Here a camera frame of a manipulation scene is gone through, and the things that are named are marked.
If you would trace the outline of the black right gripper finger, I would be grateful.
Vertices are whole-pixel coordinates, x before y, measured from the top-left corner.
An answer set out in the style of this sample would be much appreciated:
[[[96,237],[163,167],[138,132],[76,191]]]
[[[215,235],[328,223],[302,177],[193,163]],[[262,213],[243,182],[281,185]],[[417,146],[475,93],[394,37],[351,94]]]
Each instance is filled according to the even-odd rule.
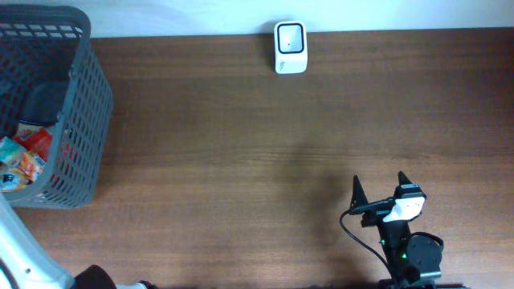
[[[365,196],[365,191],[361,185],[360,179],[358,175],[353,176],[353,188],[352,188],[352,198],[350,201],[350,209],[354,210],[361,206],[368,205],[369,201]]]
[[[398,172],[398,183],[402,189],[418,188],[418,184],[413,183],[402,171]]]

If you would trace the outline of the cream bee snack bag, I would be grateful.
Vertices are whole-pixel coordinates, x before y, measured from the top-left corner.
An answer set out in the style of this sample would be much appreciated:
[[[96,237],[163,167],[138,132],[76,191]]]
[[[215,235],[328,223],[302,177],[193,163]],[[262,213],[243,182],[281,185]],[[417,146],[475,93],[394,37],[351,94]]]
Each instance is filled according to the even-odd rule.
[[[16,192],[25,189],[32,183],[32,180],[20,169],[1,167],[1,191],[3,193]]]

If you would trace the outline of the orange juice carton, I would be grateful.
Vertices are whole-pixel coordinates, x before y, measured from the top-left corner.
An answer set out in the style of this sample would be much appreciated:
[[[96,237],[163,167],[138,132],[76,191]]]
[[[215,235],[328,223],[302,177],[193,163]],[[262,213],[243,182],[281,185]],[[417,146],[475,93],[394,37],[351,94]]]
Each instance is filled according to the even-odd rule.
[[[23,171],[29,180],[36,181],[43,173],[46,162],[34,151],[22,154],[18,168]]]

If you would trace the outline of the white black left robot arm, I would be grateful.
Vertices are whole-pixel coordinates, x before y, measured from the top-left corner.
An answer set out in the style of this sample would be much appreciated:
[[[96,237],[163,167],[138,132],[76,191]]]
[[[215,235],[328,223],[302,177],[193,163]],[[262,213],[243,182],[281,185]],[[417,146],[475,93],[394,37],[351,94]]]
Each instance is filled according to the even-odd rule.
[[[1,198],[1,287],[2,288],[111,288],[150,289],[148,281],[116,284],[97,265],[72,276],[38,244],[8,201]]]

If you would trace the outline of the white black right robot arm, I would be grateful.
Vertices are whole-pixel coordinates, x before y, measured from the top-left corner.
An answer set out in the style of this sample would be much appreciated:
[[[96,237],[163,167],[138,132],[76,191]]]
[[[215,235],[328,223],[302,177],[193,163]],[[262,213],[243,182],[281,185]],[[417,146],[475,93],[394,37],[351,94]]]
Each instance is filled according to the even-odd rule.
[[[411,232],[409,223],[422,214],[426,195],[402,171],[391,197],[368,201],[358,176],[353,177],[350,206],[345,214],[360,215],[362,227],[376,227],[380,255],[353,234],[350,238],[375,254],[390,277],[378,282],[380,288],[435,288],[442,275],[443,240],[426,232]]]

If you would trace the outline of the green tissue pack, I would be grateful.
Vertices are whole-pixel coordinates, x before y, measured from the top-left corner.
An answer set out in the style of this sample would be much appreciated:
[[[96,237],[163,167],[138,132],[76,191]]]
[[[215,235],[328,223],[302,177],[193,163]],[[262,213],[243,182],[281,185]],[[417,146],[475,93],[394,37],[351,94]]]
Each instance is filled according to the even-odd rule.
[[[1,139],[0,159],[5,165],[17,167],[21,163],[22,156],[26,151],[22,145],[7,136]]]

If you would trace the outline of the red snack bag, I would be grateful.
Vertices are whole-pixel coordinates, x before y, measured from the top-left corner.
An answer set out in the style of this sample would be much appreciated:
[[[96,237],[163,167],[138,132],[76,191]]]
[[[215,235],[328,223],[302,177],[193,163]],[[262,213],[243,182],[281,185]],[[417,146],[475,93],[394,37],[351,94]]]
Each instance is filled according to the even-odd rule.
[[[21,124],[14,135],[14,140],[26,150],[37,153],[45,162],[47,162],[54,129],[54,125],[42,127]]]

